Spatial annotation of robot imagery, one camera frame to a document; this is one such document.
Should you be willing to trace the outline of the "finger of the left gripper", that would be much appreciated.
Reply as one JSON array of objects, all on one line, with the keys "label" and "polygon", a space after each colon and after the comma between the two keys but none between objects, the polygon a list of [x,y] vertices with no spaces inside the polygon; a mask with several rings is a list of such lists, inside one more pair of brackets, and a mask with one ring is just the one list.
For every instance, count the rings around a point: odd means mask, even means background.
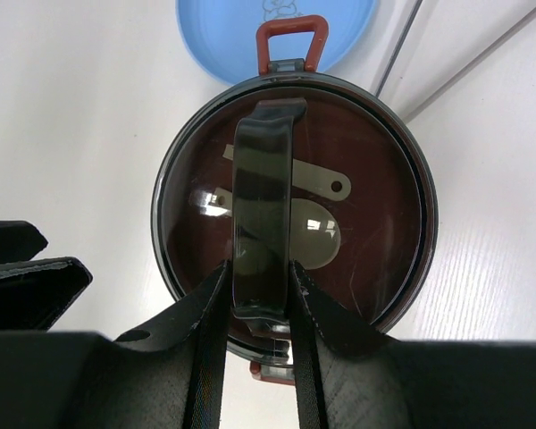
[{"label": "finger of the left gripper", "polygon": [[75,257],[38,259],[48,245],[32,223],[0,221],[0,331],[47,331],[93,275]]}]

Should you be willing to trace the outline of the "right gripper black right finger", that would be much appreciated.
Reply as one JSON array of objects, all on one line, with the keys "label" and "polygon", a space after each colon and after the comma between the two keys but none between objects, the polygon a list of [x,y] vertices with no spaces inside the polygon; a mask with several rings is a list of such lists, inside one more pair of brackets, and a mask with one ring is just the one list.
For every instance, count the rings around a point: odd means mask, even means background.
[{"label": "right gripper black right finger", "polygon": [[536,342],[399,341],[289,266],[303,428],[536,428]]}]

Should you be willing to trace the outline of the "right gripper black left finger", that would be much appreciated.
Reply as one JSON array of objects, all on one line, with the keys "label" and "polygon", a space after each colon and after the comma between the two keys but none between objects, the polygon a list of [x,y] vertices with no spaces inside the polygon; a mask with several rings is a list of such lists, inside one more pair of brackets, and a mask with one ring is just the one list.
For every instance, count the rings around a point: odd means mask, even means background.
[{"label": "right gripper black left finger", "polygon": [[231,264],[115,340],[0,332],[0,428],[216,428]]}]

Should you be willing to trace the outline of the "red lid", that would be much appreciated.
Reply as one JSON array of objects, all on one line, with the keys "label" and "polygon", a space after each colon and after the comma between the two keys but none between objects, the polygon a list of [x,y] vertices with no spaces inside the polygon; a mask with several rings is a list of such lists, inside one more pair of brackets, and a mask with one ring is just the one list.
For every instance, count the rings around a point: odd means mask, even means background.
[{"label": "red lid", "polygon": [[208,114],[179,139],[163,168],[157,246],[170,290],[188,293],[231,252],[231,223],[208,214],[216,189],[230,189],[231,162],[222,157],[238,121],[266,99],[302,97],[306,114],[294,130],[294,158],[343,172],[347,199],[330,201],[293,188],[296,198],[324,206],[338,221],[339,253],[308,270],[345,308],[380,329],[404,313],[428,270],[437,209],[427,163],[408,129],[367,95],[343,97],[326,88],[268,88]]}]

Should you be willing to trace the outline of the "grey lid with handle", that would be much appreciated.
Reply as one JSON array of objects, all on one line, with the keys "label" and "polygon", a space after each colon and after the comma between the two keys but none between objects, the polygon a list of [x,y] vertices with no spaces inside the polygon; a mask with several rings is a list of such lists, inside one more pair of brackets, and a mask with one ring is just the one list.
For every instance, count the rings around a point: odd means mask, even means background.
[{"label": "grey lid with handle", "polygon": [[228,349],[258,381],[294,382],[288,269],[381,332],[423,286],[436,191],[407,126],[369,92],[317,70],[328,22],[270,19],[258,74],[181,129],[157,175],[151,231],[171,295],[233,263]]}]

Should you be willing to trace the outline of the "long metal tongs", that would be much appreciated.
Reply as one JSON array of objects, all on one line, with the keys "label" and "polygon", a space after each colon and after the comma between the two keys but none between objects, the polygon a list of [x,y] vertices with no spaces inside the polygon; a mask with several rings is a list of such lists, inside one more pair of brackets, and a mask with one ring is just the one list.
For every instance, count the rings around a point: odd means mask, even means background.
[{"label": "long metal tongs", "polygon": [[374,93],[408,122],[536,18],[536,1],[413,1]]}]

